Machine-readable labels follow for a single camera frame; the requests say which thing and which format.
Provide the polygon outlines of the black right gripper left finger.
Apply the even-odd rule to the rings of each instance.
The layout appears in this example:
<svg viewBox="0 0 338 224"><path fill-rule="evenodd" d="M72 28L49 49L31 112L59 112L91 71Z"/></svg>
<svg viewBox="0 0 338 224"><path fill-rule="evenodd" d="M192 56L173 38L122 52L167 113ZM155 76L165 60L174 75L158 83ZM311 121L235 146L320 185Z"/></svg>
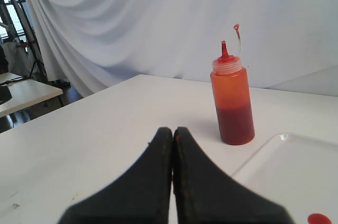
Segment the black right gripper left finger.
<svg viewBox="0 0 338 224"><path fill-rule="evenodd" d="M172 131L160 127L123 175L70 206L59 223L168 223L172 143Z"/></svg>

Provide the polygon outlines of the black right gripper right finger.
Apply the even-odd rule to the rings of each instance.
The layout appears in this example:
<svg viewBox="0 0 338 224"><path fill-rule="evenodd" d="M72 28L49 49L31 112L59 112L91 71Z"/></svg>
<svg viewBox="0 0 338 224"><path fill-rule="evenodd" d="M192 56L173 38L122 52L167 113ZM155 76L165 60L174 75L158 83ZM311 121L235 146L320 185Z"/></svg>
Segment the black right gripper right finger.
<svg viewBox="0 0 338 224"><path fill-rule="evenodd" d="M178 127L174 133L172 161L179 223L293 222L283 206L224 173L186 127Z"/></svg>

